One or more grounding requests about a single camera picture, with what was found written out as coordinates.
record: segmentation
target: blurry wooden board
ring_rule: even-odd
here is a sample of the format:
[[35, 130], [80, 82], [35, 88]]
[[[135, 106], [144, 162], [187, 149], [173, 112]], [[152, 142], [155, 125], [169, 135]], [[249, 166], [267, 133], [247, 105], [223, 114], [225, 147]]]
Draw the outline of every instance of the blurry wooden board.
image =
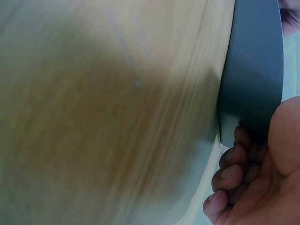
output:
[[1, 219], [182, 218], [217, 132], [233, 6], [23, 1], [0, 32]]

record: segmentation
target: hand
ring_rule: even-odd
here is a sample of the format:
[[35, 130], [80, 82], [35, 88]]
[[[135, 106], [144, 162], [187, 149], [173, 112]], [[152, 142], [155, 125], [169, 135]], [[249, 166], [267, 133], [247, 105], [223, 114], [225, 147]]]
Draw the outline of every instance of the hand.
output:
[[268, 144], [237, 127], [235, 146], [221, 157], [215, 192], [203, 205], [213, 225], [298, 225], [300, 221], [300, 98], [273, 115]]
[[300, 1], [278, 0], [283, 35], [290, 35], [300, 30]]

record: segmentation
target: finger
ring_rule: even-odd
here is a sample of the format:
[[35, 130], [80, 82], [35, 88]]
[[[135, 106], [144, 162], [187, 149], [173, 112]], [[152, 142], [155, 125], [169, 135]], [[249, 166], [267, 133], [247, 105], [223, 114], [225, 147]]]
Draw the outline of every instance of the finger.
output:
[[259, 151], [259, 145], [258, 144], [253, 144], [249, 153], [248, 153], [248, 160], [250, 162], [256, 162], [257, 154]]
[[255, 160], [255, 161], [256, 161], [257, 163], [262, 163], [263, 158], [264, 158], [265, 154], [267, 153], [267, 151], [268, 151], [268, 145], [267, 145], [267, 143], [264, 143], [264, 144], [260, 147], [260, 149], [259, 149], [259, 151], [258, 151], [258, 153], [257, 153], [256, 160]]
[[252, 145], [248, 131], [241, 126], [237, 126], [234, 131], [234, 142], [236, 144], [241, 144], [246, 151], [249, 151]]
[[235, 190], [235, 192], [229, 197], [228, 204], [233, 206], [244, 194], [247, 187], [248, 185], [246, 184], [240, 184], [238, 188]]
[[281, 24], [283, 36], [288, 36], [298, 31], [298, 29], [294, 27], [288, 20], [283, 20]]
[[284, 36], [293, 34], [300, 28], [300, 14], [295, 10], [280, 9], [282, 33]]
[[244, 147], [240, 144], [236, 144], [232, 149], [229, 149], [221, 156], [219, 165], [221, 169], [225, 169], [234, 164], [243, 167], [246, 161], [247, 159]]
[[204, 201], [203, 212], [212, 224], [215, 224], [226, 210], [227, 203], [228, 198], [224, 191], [217, 191]]
[[241, 166], [232, 165], [225, 170], [218, 170], [212, 178], [211, 185], [212, 190], [228, 191], [236, 188], [243, 178], [243, 171]]
[[243, 178], [243, 182], [245, 184], [250, 184], [259, 176], [260, 170], [261, 170], [260, 164], [258, 163], [251, 164], [246, 175]]
[[263, 158], [263, 163], [260, 169], [260, 175], [264, 177], [269, 177], [272, 174], [272, 159], [271, 154], [267, 152]]

